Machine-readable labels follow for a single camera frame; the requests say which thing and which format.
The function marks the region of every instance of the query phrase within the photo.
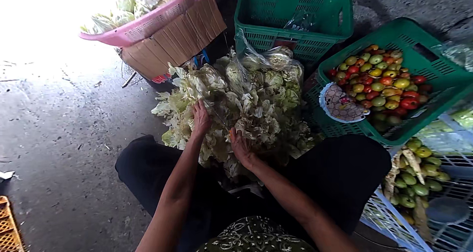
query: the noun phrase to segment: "leafy vegetable pile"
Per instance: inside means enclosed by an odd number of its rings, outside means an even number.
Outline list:
[[[101,34],[139,18],[171,0],[117,0],[105,13],[97,13],[80,27],[82,32]]]
[[[214,66],[205,64],[199,70],[169,65],[169,73],[179,77],[173,80],[178,88],[172,93],[159,93],[161,102],[151,112],[164,116],[169,130],[162,135],[166,146],[184,149],[193,129],[192,105],[201,98],[212,106],[209,114],[213,125],[206,134],[199,163],[210,167],[210,157],[223,163],[229,178],[249,172],[235,158],[228,128],[241,130],[252,141],[255,152],[284,153],[281,165],[289,158],[297,158],[315,145],[306,123],[300,120],[303,69],[292,60],[292,51],[278,47],[259,55],[222,57]]]

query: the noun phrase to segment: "red tomato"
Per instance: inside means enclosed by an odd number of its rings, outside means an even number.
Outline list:
[[[383,61],[385,61],[388,65],[392,64],[394,62],[394,58],[393,57],[384,57],[383,58]]]
[[[393,78],[390,76],[384,76],[379,80],[379,82],[383,85],[390,86],[393,84]]]
[[[366,94],[366,99],[367,100],[372,100],[372,99],[376,98],[378,95],[379,95],[378,91],[372,91],[372,92]]]
[[[433,91],[432,85],[424,84],[419,86],[419,91],[431,93]]]
[[[402,98],[414,98],[417,99],[419,97],[419,94],[415,91],[405,91],[401,94]]]
[[[348,68],[347,74],[358,73],[358,71],[359,71],[359,67],[357,67],[357,66],[351,66],[351,67]]]
[[[363,88],[363,92],[364,93],[370,93],[373,89],[371,89],[371,86],[370,85],[365,85],[365,87]]]
[[[365,76],[360,77],[358,82],[363,85],[371,85],[373,83],[373,78],[365,75]]]
[[[361,101],[361,104],[365,107],[365,108],[371,108],[371,106],[373,106],[373,104],[371,103],[371,101],[369,100],[363,100]]]
[[[419,106],[419,100],[414,98],[405,98],[401,100],[401,107],[407,110],[414,110],[417,109]]]
[[[335,69],[330,69],[328,72],[327,72],[328,76],[335,76],[337,74],[337,70]]]
[[[405,116],[407,114],[407,110],[403,107],[397,107],[393,111],[399,116]]]
[[[411,74],[405,72],[405,73],[402,73],[399,75],[400,78],[410,78],[411,77]]]
[[[356,63],[355,63],[355,65],[356,65],[357,67],[361,67],[361,66],[364,65],[364,64],[365,64],[365,61],[364,61],[363,59],[361,59],[361,58],[358,59],[358,60],[356,61]]]
[[[347,83],[347,80],[344,79],[344,78],[340,79],[340,80],[337,82],[337,84],[338,84],[339,86],[343,86],[343,85],[345,85],[346,83]]]
[[[415,75],[411,77],[411,79],[412,81],[414,81],[414,84],[416,85],[425,83],[425,81],[427,81],[427,78],[425,78],[423,75]]]

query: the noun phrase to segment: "person's left hand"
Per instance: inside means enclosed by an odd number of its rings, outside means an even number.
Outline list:
[[[192,131],[192,135],[204,136],[212,126],[212,119],[210,119],[202,99],[199,99],[199,101],[194,104],[192,113],[194,114],[194,130]]]

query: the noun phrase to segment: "plastic bag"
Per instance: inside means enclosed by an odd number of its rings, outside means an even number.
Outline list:
[[[278,46],[259,54],[248,43],[242,29],[236,33],[235,42],[239,50],[226,68],[229,85],[234,92],[241,96],[260,89],[265,83],[279,85],[284,80],[300,97],[304,67],[292,59],[293,53],[289,48]]]
[[[287,30],[314,31],[316,16],[307,11],[297,11],[284,26]]]
[[[446,41],[433,47],[450,61],[473,73],[473,42]]]

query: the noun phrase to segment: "black pants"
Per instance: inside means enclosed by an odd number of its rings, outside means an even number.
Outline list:
[[[118,176],[151,216],[181,151],[156,143],[152,135],[131,141],[115,164]],[[327,138],[281,170],[350,234],[363,207],[391,169],[390,155],[379,143],[349,134]],[[266,191],[236,198],[224,191],[209,170],[197,169],[191,205],[178,251],[190,252],[245,216],[262,215],[290,234],[312,243],[304,229]]]

